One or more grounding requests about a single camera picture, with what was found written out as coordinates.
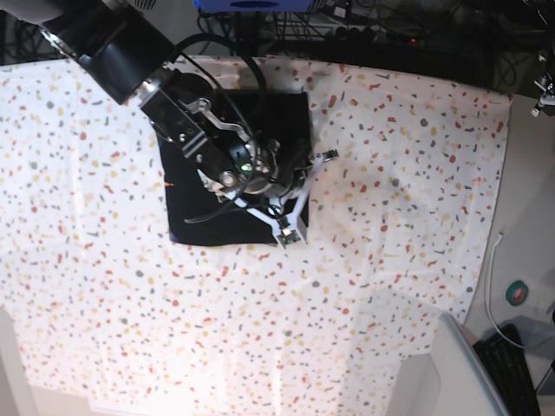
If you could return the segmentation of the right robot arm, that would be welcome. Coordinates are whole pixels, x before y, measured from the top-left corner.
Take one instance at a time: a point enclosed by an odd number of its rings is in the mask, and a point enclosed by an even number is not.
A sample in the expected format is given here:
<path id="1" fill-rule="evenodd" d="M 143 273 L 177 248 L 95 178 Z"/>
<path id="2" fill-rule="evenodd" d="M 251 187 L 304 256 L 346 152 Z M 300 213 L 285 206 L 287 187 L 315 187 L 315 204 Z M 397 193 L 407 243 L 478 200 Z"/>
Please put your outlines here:
<path id="1" fill-rule="evenodd" d="M 172 241 L 306 241 L 310 189 L 338 155 L 314 151 L 307 94 L 270 92 L 246 53 L 252 91 L 223 88 L 203 68 L 178 70 L 195 43 L 233 42 L 197 34 L 172 43 L 125 1 L 4 1 L 1 8 L 39 27 L 116 102 L 139 99 L 159 144 Z"/>

